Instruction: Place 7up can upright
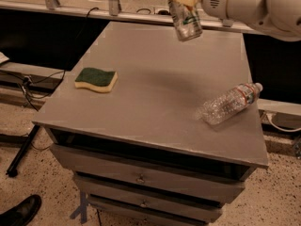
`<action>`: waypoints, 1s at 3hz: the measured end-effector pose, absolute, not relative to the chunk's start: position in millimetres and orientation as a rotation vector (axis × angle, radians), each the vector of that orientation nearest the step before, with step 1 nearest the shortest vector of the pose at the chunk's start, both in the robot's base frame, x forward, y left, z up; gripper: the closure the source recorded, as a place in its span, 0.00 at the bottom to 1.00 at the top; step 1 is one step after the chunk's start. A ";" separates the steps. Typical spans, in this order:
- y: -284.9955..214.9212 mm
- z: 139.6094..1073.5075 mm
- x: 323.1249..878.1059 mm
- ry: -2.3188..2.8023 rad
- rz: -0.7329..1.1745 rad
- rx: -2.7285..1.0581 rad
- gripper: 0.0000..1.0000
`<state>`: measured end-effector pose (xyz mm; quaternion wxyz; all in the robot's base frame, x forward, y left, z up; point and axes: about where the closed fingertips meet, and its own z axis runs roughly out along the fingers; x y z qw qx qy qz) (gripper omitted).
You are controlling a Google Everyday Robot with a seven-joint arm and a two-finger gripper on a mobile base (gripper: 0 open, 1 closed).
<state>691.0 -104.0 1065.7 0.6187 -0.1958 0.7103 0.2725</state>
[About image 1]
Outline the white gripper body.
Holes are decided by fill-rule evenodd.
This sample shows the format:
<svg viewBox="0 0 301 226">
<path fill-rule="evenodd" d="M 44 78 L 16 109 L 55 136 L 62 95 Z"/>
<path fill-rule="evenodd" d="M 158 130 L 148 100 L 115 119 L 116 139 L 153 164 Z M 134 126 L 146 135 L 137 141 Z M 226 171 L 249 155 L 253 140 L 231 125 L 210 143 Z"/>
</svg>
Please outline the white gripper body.
<svg viewBox="0 0 301 226">
<path fill-rule="evenodd" d="M 203 10 L 209 16 L 221 20 L 228 20 L 230 18 L 228 14 L 228 4 L 229 0 L 201 0 Z"/>
</svg>

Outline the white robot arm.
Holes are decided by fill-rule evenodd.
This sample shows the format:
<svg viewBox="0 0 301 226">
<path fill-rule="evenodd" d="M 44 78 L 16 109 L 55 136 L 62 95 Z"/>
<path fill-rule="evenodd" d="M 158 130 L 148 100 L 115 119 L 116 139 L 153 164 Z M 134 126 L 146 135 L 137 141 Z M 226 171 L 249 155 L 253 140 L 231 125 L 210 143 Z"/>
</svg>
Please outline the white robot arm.
<svg viewBox="0 0 301 226">
<path fill-rule="evenodd" d="M 278 40 L 301 40 L 301 0 L 175 0 L 200 2 L 209 16 L 233 20 Z"/>
</svg>

